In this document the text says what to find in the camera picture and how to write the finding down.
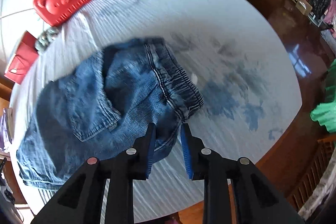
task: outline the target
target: pink clothing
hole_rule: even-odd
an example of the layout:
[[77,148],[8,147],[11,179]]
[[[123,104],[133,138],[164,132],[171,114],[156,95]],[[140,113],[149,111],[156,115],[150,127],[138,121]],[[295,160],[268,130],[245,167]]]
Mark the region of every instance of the pink clothing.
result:
[[332,24],[335,15],[336,15],[336,1],[330,0],[330,5],[328,7],[328,12],[325,15],[324,22],[327,24]]

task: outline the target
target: plastic bag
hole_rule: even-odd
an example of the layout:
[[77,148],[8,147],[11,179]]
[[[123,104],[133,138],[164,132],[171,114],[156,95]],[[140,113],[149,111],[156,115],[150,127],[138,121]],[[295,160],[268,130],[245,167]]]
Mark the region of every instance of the plastic bag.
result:
[[330,0],[309,0],[309,4],[312,6],[312,12],[316,19],[319,20],[329,7]]

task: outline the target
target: white table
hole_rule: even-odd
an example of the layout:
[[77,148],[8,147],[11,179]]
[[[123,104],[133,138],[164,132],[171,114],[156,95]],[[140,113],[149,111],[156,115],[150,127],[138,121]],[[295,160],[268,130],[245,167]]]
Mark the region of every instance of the white table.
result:
[[[11,158],[28,205],[44,202],[23,185],[16,150],[41,89],[70,73],[109,44],[162,36],[180,65],[197,77],[204,107],[188,123],[193,135],[222,156],[257,162],[279,139],[301,107],[297,78],[279,37],[246,0],[93,0],[62,26],[62,33],[13,88],[15,137]],[[180,139],[134,182],[135,221],[180,211],[203,199],[203,182],[187,179]]]

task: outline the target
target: wooden furniture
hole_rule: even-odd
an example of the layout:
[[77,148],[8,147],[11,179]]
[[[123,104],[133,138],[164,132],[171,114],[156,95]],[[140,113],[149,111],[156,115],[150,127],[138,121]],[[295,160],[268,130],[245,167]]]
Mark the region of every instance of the wooden furniture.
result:
[[7,161],[5,163],[5,166],[3,168],[3,174],[5,176],[5,179],[9,187],[13,191],[13,197],[15,198],[15,204],[27,204],[25,198],[22,195],[19,185],[17,184],[15,174],[13,171],[13,166],[10,161]]
[[[2,116],[2,110],[9,106],[9,99],[11,98],[13,85],[14,83],[11,80],[0,77],[0,116]],[[0,159],[3,159],[4,157],[6,157],[9,161],[11,160],[9,153],[0,151]]]
[[334,141],[336,141],[335,134],[318,140],[318,147],[311,162],[291,194],[287,197],[288,202],[296,211],[300,210],[319,184],[335,149]]
[[[233,189],[232,185],[228,186],[229,195],[230,195],[230,205],[231,205],[231,216],[232,216],[232,224],[236,224],[236,208],[235,208],[235,200],[233,197]],[[182,224],[202,224],[203,223],[203,207],[204,202],[198,202],[194,206],[186,208],[180,211],[179,219]]]

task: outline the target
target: jeans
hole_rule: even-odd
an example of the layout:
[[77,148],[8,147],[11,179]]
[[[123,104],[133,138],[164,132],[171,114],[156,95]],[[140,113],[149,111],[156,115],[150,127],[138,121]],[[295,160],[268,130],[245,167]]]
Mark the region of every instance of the jeans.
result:
[[131,147],[150,122],[159,161],[202,105],[162,38],[108,46],[42,90],[16,154],[20,176],[26,185],[58,190],[87,158],[104,160]]

